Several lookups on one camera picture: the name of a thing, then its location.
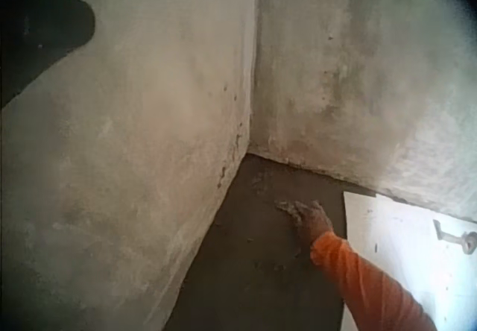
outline white board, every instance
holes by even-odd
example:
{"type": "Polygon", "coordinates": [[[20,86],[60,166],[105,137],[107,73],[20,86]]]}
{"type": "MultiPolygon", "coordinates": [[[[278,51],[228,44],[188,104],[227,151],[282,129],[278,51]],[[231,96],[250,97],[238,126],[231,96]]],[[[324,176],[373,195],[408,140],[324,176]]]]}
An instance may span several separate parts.
{"type": "MultiPolygon", "coordinates": [[[[438,241],[433,220],[446,233],[477,232],[477,224],[390,198],[344,193],[351,247],[399,281],[439,331],[477,330],[477,250],[438,241]]],[[[341,331],[357,330],[347,307],[341,331]]]]}

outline concrete floor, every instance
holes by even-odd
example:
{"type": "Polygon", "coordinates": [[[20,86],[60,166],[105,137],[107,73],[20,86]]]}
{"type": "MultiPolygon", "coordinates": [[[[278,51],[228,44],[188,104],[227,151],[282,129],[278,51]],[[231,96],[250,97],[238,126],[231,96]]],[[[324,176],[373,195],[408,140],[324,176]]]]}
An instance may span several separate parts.
{"type": "Polygon", "coordinates": [[[274,201],[318,199],[345,236],[343,191],[370,191],[247,155],[185,278],[166,331],[340,328],[336,287],[274,201]]]}

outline orange shirt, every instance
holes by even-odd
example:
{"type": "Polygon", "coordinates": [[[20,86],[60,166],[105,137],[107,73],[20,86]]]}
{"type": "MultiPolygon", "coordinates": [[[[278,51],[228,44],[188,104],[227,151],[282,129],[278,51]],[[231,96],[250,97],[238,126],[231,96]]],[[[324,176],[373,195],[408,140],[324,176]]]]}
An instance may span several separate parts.
{"type": "Polygon", "coordinates": [[[360,331],[437,331],[412,295],[346,240],[327,232],[312,244],[311,257],[338,285],[360,331]]]}

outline concrete wall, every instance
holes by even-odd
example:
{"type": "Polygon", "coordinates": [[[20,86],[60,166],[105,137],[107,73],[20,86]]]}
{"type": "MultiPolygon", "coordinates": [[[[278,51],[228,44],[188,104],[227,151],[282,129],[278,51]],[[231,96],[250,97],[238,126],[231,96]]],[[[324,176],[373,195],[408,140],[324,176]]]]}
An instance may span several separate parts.
{"type": "Polygon", "coordinates": [[[160,330],[248,144],[254,0],[84,0],[2,111],[2,317],[160,330]]]}
{"type": "Polygon", "coordinates": [[[461,1],[259,12],[251,152],[477,221],[477,39],[461,1]]]}

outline human hand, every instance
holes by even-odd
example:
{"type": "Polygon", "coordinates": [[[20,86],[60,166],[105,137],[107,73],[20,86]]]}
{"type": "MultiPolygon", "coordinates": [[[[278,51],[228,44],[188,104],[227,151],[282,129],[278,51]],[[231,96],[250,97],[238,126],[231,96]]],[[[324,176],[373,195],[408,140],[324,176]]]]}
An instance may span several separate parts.
{"type": "Polygon", "coordinates": [[[298,236],[307,246],[324,233],[333,231],[332,223],[318,201],[313,201],[311,206],[298,201],[279,202],[276,205],[293,218],[298,236]]]}

